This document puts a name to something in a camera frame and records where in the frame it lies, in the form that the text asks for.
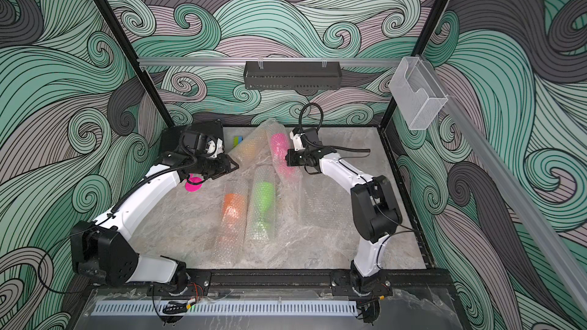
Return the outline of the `pink wine glass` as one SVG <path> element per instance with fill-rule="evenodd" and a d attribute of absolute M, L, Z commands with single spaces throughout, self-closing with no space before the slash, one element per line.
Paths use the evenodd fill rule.
<path fill-rule="evenodd" d="M 189 178 L 186 179 L 185 183 L 185 190 L 187 192 L 193 193 L 197 192 L 203 185 L 204 180 L 198 176 L 190 175 Z"/>
<path fill-rule="evenodd" d="M 284 132 L 272 134 L 269 138 L 271 155 L 274 168 L 282 180 L 291 181 L 294 179 L 295 169 L 288 167 L 285 161 L 289 149 L 289 139 Z"/>

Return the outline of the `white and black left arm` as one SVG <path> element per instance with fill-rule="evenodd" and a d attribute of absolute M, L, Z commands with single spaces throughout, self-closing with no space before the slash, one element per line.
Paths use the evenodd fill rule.
<path fill-rule="evenodd" d="M 73 272 L 92 284 L 160 285 L 168 293 L 183 293 L 188 273 L 183 261 L 139 254 L 129 243 L 142 220 L 180 182 L 192 175 L 215 180 L 238 170 L 228 154 L 206 157 L 165 152 L 145 178 L 106 212 L 91 222 L 78 222 L 70 231 Z"/>

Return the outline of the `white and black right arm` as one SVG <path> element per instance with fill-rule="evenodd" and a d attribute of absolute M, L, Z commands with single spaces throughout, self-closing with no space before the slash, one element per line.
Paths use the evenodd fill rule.
<path fill-rule="evenodd" d="M 402 224 L 391 181 L 385 176 L 373 177 L 361 171 L 331 147 L 290 149 L 285 161 L 289 167 L 315 167 L 349 193 L 353 222 L 361 236 L 351 264 L 350 282 L 360 296 L 373 293 L 386 246 Z"/>

